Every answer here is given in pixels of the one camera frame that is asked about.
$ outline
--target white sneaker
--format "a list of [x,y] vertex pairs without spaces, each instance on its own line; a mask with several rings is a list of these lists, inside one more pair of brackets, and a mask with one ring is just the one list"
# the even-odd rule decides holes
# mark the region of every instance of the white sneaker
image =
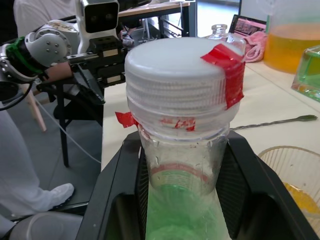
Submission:
[[135,40],[133,40],[129,35],[126,35],[122,39],[123,46],[129,48],[132,47],[135,43]]
[[50,192],[53,193],[53,198],[49,205],[49,209],[57,208],[64,204],[74,193],[75,188],[71,183],[66,183],[61,186],[57,186]]

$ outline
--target wall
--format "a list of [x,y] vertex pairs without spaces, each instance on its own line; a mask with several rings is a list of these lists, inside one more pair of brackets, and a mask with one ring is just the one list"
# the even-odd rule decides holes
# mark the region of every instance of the wall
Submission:
[[258,5],[257,0],[242,0],[240,15],[267,21],[267,14]]

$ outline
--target gray floor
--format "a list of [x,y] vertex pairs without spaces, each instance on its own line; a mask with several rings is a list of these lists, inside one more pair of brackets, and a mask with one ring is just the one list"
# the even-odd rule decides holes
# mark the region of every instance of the gray floor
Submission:
[[[56,103],[44,105],[53,113]],[[29,149],[35,171],[40,180],[40,187],[51,190],[61,184],[72,183],[76,192],[68,205],[87,202],[90,199],[100,164],[91,160],[70,140],[68,155],[70,167],[63,164],[60,131],[53,121],[42,112],[47,131],[41,132],[26,104],[22,102],[8,110],[19,128]],[[95,121],[73,121],[67,132],[94,158],[101,160],[102,127]],[[10,216],[10,212],[0,207],[0,214]]]

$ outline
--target red tape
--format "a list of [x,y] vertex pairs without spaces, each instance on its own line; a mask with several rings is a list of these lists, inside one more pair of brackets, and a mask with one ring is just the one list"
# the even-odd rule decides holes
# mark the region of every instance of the red tape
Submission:
[[124,128],[131,127],[132,125],[138,126],[139,123],[134,119],[131,112],[121,113],[115,112],[116,119],[123,125]]
[[220,43],[201,58],[207,63],[223,68],[225,73],[226,108],[231,108],[244,97],[244,57],[236,54],[230,48]]

